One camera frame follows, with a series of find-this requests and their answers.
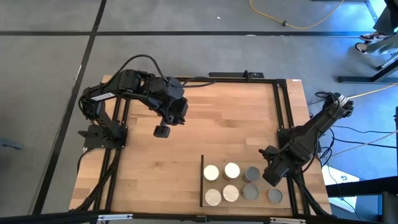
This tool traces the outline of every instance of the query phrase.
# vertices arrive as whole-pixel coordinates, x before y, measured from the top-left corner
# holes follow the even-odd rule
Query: cylinder
[[[203,170],[203,176],[207,182],[215,181],[219,174],[220,172],[218,171],[218,168],[214,165],[208,165]]]
[[[240,173],[241,173],[241,169],[239,168],[239,166],[233,162],[230,162],[230,163],[226,164],[224,167],[223,177],[226,180],[232,180],[232,179],[237,178]]]
[[[253,183],[260,178],[260,171],[257,167],[249,167],[242,173],[242,178],[246,183]]]
[[[235,186],[227,185],[223,189],[223,197],[227,202],[234,202],[239,197],[239,191]]]
[[[221,194],[216,189],[209,189],[205,194],[205,201],[210,206],[217,206],[221,202]]]
[[[282,201],[282,192],[278,189],[270,189],[267,193],[267,198],[271,203],[279,203]]]
[[[247,200],[254,200],[259,196],[259,190],[253,184],[247,184],[242,189],[242,196]]]

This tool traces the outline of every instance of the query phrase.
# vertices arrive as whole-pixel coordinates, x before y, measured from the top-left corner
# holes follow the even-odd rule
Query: wooden tabletop
[[[300,80],[287,80],[295,125],[308,121],[308,108]],[[258,153],[268,145],[278,146],[278,128],[271,84],[217,83],[187,88],[185,125],[171,126],[167,139],[153,137],[160,118],[139,101],[131,101],[126,147],[121,154],[111,210],[129,213],[291,216],[288,203],[264,208],[200,207],[200,156],[225,162],[266,161]],[[287,125],[287,115],[282,111]],[[113,113],[115,100],[106,102]],[[70,208],[79,206],[98,182],[104,149],[95,149],[81,161]],[[315,200],[331,213],[320,163],[315,160],[304,174]],[[108,186],[105,186],[101,208]],[[303,206],[296,186],[299,211]]]

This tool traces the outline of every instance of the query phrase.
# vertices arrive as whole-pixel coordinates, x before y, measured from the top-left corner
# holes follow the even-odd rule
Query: person's foot
[[[363,34],[360,35],[359,38],[361,40],[365,40],[365,41],[381,41],[384,40],[385,38],[389,37],[391,35],[384,35],[380,32],[373,32],[371,34]]]
[[[354,46],[355,50],[361,54],[368,54],[368,45],[364,43],[356,43]]]

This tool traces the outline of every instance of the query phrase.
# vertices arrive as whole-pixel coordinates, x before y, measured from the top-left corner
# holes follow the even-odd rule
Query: gray floor
[[[0,0],[0,30],[91,30],[100,4],[99,0],[34,2]],[[259,10],[303,26],[319,20],[337,4],[304,0],[253,3]],[[248,4],[226,0],[108,1],[99,29],[291,30],[252,12]],[[372,26],[373,19],[364,3],[345,2],[336,14],[312,31],[367,31]],[[25,145],[22,151],[0,149],[0,217],[29,211],[87,40],[0,37],[0,136]],[[132,55],[149,54],[165,74],[172,76],[250,70],[264,72],[268,78],[299,78],[310,103],[317,100],[313,95],[316,91],[338,91],[350,96],[383,86],[336,82],[338,75],[374,75],[373,67],[388,58],[358,54],[352,48],[356,42],[359,40],[330,37],[97,37],[81,86],[96,85],[104,74],[113,74]],[[137,59],[128,68],[155,73],[146,59]],[[398,89],[394,87],[355,99],[354,114],[338,124],[361,130],[393,131],[397,96]],[[316,113],[320,107],[312,105],[310,111]],[[83,145],[77,131],[87,125],[75,108],[44,212],[68,208]],[[352,141],[379,137],[338,128],[334,131],[336,137]],[[327,134],[322,145],[329,141]],[[381,142],[394,143],[394,136]],[[337,142],[334,151],[351,146]],[[362,179],[397,174],[393,149],[363,147],[336,156],[330,165]],[[368,203],[369,200],[363,200],[358,206],[368,208]]]

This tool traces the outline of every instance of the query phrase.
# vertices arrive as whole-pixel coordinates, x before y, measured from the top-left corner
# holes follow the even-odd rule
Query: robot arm
[[[95,126],[79,133],[87,138],[118,141],[123,138],[124,130],[118,122],[112,121],[105,112],[105,101],[115,97],[139,100],[158,116],[162,117],[156,126],[154,136],[167,138],[170,128],[167,125],[184,124],[188,109],[187,99],[183,97],[184,89],[173,77],[167,81],[154,74],[123,70],[115,74],[107,83],[86,88],[79,100],[81,112]]]
[[[276,186],[289,170],[299,170],[313,159],[317,153],[317,142],[331,126],[340,118],[350,116],[353,102],[339,93],[327,93],[321,112],[316,114],[303,126],[288,130],[280,130],[287,144],[279,150],[268,146],[259,152],[268,162],[262,177],[272,186]]]

